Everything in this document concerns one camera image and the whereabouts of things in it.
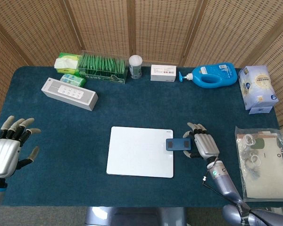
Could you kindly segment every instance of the blue soap bottle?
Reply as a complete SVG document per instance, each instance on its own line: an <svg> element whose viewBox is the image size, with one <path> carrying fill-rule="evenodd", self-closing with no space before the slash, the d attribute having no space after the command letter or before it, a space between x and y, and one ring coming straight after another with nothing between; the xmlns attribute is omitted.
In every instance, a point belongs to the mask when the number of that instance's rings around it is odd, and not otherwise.
<svg viewBox="0 0 283 226"><path fill-rule="evenodd" d="M182 82L183 79L192 80L200 87L213 89L233 85L237 81L237 73L232 63L223 62L198 66L184 77L179 72L179 81Z"/></svg>

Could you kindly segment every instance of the woven bamboo screen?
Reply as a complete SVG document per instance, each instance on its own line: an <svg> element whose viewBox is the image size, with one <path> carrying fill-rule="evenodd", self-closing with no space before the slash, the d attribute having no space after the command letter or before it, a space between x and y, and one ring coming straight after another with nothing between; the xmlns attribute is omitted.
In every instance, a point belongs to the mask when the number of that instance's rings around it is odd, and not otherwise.
<svg viewBox="0 0 283 226"><path fill-rule="evenodd" d="M242 62L283 14L283 0L208 1L185 66Z"/></svg>
<svg viewBox="0 0 283 226"><path fill-rule="evenodd" d="M60 52L79 52L57 0L0 0L0 25L34 65L52 66Z"/></svg>
<svg viewBox="0 0 283 226"><path fill-rule="evenodd" d="M279 98L275 106L280 124L283 122L283 33L273 42L264 54L255 62L256 65L267 65L272 85Z"/></svg>
<svg viewBox="0 0 283 226"><path fill-rule="evenodd" d="M129 57L126 0L69 0L86 50Z"/></svg>
<svg viewBox="0 0 283 226"><path fill-rule="evenodd" d="M178 64L197 0L136 0L136 54Z"/></svg>
<svg viewBox="0 0 283 226"><path fill-rule="evenodd" d="M0 39L0 111L14 71L25 65Z"/></svg>

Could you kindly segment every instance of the white mouse pad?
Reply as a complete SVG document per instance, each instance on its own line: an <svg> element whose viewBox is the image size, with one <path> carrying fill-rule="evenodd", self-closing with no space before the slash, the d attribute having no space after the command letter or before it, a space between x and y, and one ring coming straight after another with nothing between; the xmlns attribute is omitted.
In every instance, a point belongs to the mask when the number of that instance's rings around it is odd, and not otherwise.
<svg viewBox="0 0 283 226"><path fill-rule="evenodd" d="M142 177L173 177L173 152L166 150L170 129L111 128L107 173Z"/></svg>

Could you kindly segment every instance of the clear plastic box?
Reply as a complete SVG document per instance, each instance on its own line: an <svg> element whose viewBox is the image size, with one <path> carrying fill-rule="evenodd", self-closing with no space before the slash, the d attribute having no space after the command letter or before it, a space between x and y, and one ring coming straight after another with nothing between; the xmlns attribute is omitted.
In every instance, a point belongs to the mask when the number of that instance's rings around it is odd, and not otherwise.
<svg viewBox="0 0 283 226"><path fill-rule="evenodd" d="M78 69L83 78L125 84L129 68L125 57L85 50L81 55Z"/></svg>

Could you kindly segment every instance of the table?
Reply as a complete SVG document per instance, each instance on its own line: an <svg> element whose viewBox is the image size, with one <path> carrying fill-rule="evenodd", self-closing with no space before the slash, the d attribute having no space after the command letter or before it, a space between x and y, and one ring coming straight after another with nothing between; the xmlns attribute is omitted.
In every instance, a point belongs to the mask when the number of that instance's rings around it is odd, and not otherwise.
<svg viewBox="0 0 283 226"><path fill-rule="evenodd" d="M182 74L191 68L178 68ZM153 82L150 68L142 78L128 76L126 84L87 81L85 88L99 99L92 112L45 96L41 88L48 77L60 79L53 67L21 67L14 73L0 115L34 117L32 135L22 148L26 158L40 146L36 161L15 172L4 204L23 206L118 207L221 207L221 197L201 186L206 172L202 159L174 155L174 177L148 178L106 174L112 126L172 129L174 137L189 130L187 122L203 124L216 141L240 194L241 179L235 143L239 128L278 128L274 110L248 115L238 82L229 87L203 89L191 81ZM283 202L251 206L283 206Z"/></svg>

